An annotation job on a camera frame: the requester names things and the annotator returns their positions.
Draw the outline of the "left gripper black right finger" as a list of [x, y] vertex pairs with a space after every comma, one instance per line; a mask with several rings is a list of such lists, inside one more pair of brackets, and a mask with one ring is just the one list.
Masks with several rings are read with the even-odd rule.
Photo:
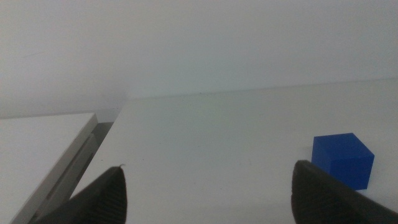
[[311, 162], [297, 161], [291, 208], [296, 223], [397, 223], [397, 212], [361, 195]]

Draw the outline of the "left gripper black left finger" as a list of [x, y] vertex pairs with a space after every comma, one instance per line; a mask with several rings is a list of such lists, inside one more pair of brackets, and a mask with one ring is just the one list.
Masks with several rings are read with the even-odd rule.
[[126, 180], [123, 169], [116, 166], [36, 223], [125, 224], [126, 218]]

